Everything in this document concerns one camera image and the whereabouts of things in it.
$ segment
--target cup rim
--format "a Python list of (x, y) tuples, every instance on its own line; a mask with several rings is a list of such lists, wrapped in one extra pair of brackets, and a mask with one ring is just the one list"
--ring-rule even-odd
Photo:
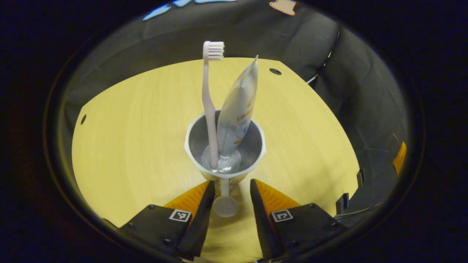
[(260, 155), (258, 156), (257, 160), (251, 165), (249, 166), (247, 169), (244, 169), (240, 172), (237, 172), (237, 173), (233, 173), (233, 174), (220, 174), (220, 173), (214, 173), (208, 169), (206, 169), (205, 167), (203, 167), (201, 164), (199, 164), (197, 162), (197, 160), (195, 159), (195, 157), (193, 157), (193, 154), (192, 152), (190, 151), (190, 146), (189, 146), (189, 136), (190, 136), (190, 131), (192, 130), (193, 126), (195, 125), (195, 123), (201, 119), (202, 117), (205, 116), (205, 112), (202, 112), (202, 114), (200, 114), (200, 116), (198, 116), (197, 118), (195, 118), (195, 120), (193, 120), (189, 126), (187, 127), (187, 134), (185, 135), (185, 145), (184, 145), (184, 148), (185, 148), (185, 151), (187, 152), (188, 156), (190, 157), (190, 159), (192, 160), (192, 162), (195, 164), (195, 166), (198, 168), (198, 170), (202, 173), (207, 173), (207, 174), (210, 174), (210, 175), (213, 175), (213, 176), (216, 176), (216, 177), (219, 177), (219, 178), (223, 178), (223, 179), (230, 179), (230, 178), (234, 178), (234, 177), (237, 177), (237, 176), (240, 176), (240, 175), (244, 175), (244, 174), (247, 174), (247, 173), (250, 173), (251, 171), (253, 171), (255, 169), (255, 167), (257, 167), (258, 163), (260, 162), (260, 160), (263, 158), (263, 156), (265, 155), (266, 153), (266, 145), (265, 145), (265, 134), (263, 132), (263, 129), (258, 125), (258, 123), (252, 118), (251, 119), (251, 122), (253, 122), (253, 124), (255, 124), (255, 126), (257, 127), (258, 131), (260, 132), (260, 137), (262, 138), (262, 149), (260, 151)]

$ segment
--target cup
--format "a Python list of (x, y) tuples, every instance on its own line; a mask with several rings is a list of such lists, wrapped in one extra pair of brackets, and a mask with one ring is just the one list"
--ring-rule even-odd
[[(218, 125), (219, 113), (216, 110), (215, 122)], [(234, 216), (239, 210), (239, 203), (229, 196), (229, 186), (242, 181), (249, 172), (253, 171), (266, 152), (265, 135), (262, 128), (252, 119), (244, 139), (239, 145), (241, 164), (235, 173), (214, 173), (202, 165), (202, 153), (208, 146), (208, 129), (205, 113), (198, 116), (187, 128), (185, 137), (185, 151), (201, 174), (220, 185), (221, 195), (216, 197), (213, 210), (221, 217)]]

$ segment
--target toothbrush head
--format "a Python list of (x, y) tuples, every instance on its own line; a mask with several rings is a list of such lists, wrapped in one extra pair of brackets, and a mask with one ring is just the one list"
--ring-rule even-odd
[(224, 42), (210, 42), (205, 41), (203, 43), (203, 60), (204, 61), (214, 61), (222, 60), (224, 54)]

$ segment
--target toothbrush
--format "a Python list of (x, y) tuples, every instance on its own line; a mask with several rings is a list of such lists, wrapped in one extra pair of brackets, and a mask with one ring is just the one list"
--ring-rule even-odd
[(222, 60), (224, 53), (224, 42), (203, 43), (203, 89), (202, 101), (205, 109), (206, 126), (208, 128), (208, 143), (210, 146), (210, 166), (212, 169), (218, 167), (218, 139), (216, 138), (216, 125), (214, 120), (215, 109), (208, 89), (208, 63), (210, 60)]

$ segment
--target wooden table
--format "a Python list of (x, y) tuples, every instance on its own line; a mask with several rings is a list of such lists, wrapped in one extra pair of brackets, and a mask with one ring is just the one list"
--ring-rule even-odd
[[(210, 63), (215, 107), (222, 106), (252, 61), (224, 58)], [(327, 105), (283, 63), (260, 59), (258, 66), (253, 118), (265, 132), (266, 155), (232, 189), (241, 203), (239, 213), (232, 218), (211, 213), (200, 262), (262, 258), (251, 178), (302, 205), (317, 203), (331, 216), (341, 195), (347, 192), (351, 197), (358, 188), (358, 161)], [(165, 205), (205, 181), (183, 147), (188, 124), (204, 111), (202, 76), (202, 60), (157, 68), (108, 88), (83, 106), (73, 135), (73, 169), (98, 216), (121, 227), (146, 205)]]

